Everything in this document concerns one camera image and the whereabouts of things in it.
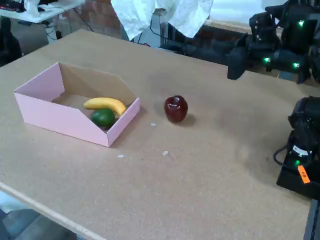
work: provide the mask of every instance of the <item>box flap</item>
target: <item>box flap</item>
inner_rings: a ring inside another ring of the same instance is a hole
[[[79,66],[60,63],[65,91],[87,98],[115,98],[125,105],[132,104],[137,96],[117,75]]]
[[[65,91],[56,63],[15,90],[16,93],[51,102]]]

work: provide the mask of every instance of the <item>black chair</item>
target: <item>black chair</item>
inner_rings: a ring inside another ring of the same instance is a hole
[[[11,33],[11,20],[2,17],[0,22],[0,67],[22,57],[19,41]]]

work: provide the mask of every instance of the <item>white shelf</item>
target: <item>white shelf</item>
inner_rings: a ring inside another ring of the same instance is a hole
[[[59,0],[57,2],[50,3],[49,5],[40,5],[40,7],[45,9],[45,11],[40,12],[40,16],[38,17],[30,15],[27,11],[18,13],[15,11],[0,9],[0,16],[38,24],[84,3],[85,0]]]

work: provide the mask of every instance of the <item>green led light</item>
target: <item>green led light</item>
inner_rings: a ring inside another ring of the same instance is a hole
[[[264,61],[265,63],[270,63],[271,59],[270,59],[269,57],[265,57],[265,58],[263,59],[263,61]]]
[[[305,21],[303,21],[303,20],[298,21],[298,26],[302,28],[302,27],[303,27],[303,25],[304,25],[304,23],[305,23]]]
[[[293,66],[293,68],[298,69],[300,67],[300,64],[294,62],[294,63],[292,63],[292,66]]]

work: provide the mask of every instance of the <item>brick wall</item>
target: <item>brick wall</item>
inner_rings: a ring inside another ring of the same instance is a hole
[[[93,28],[95,32],[120,38],[121,24],[110,3],[111,0],[86,0],[84,5],[76,8],[82,18]],[[87,25],[73,10],[63,14],[65,19],[55,20],[57,29],[65,36],[70,33],[69,21],[72,31],[78,29],[89,30]]]

